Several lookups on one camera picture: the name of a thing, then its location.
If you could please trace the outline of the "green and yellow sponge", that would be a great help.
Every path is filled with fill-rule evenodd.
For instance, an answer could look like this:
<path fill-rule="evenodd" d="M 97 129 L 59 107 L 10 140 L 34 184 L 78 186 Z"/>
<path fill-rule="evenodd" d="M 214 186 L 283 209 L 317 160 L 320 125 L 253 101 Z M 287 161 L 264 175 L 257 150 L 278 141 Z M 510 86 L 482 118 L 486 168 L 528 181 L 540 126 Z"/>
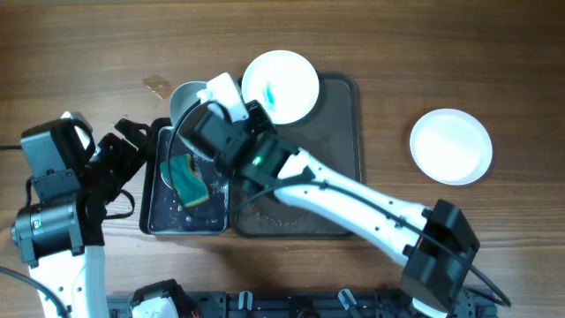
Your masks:
<path fill-rule="evenodd" d="M 185 208 L 200 205 L 209 199 L 207 186 L 194 168 L 189 154 L 171 157 L 169 165 L 166 161 L 160 163 L 163 182 L 168 188 L 172 188 L 169 176 L 171 173 L 178 198 Z"/>

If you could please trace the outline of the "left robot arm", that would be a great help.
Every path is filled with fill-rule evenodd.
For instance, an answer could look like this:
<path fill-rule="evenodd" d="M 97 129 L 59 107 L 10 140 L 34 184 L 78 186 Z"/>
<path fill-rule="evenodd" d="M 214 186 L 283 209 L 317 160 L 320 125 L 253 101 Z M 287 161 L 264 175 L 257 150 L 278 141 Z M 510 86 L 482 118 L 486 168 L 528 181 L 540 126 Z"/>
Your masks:
<path fill-rule="evenodd" d="M 154 152 L 148 125 L 120 119 L 95 141 L 78 113 L 25 130 L 21 147 L 32 175 L 11 236 L 29 268 L 47 317 L 109 316 L 102 224 L 107 206 Z"/>

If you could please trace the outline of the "light blue stained plate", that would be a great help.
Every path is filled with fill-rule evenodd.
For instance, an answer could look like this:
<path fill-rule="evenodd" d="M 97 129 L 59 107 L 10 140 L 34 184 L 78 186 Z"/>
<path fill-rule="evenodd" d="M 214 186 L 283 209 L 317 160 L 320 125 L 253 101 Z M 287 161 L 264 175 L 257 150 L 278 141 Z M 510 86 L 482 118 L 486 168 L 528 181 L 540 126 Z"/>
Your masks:
<path fill-rule="evenodd" d="M 169 99 L 169 118 L 171 124 L 175 126 L 186 110 L 190 109 L 194 103 L 200 104 L 197 93 L 207 87 L 206 81 L 189 81 L 177 87 Z M 212 162 L 213 159 L 190 143 L 190 141 L 182 135 L 182 129 L 177 132 L 177 137 L 192 151 L 193 154 L 202 160 Z"/>

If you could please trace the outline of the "white plate front stained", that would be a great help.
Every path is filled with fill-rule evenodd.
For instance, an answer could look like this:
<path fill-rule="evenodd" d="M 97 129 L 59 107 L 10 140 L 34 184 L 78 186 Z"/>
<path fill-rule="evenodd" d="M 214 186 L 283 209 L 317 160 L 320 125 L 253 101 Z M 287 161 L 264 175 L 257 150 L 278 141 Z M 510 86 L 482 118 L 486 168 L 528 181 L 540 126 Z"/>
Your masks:
<path fill-rule="evenodd" d="M 409 138 L 415 164 L 431 179 L 450 186 L 480 180 L 493 161 L 493 143 L 472 115 L 456 109 L 432 110 L 413 126 Z"/>

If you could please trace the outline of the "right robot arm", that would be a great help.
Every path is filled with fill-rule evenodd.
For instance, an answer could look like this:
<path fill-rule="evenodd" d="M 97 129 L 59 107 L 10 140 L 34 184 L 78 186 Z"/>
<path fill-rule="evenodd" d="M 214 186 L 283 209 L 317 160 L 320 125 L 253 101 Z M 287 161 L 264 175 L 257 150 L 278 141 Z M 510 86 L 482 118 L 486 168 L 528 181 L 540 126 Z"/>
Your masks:
<path fill-rule="evenodd" d="M 257 102 L 233 117 L 216 102 L 195 103 L 177 130 L 247 193 L 309 210 L 357 234 L 403 267 L 402 290 L 429 317 L 453 311 L 480 247 L 452 203 L 398 200 L 347 178 L 279 135 Z"/>

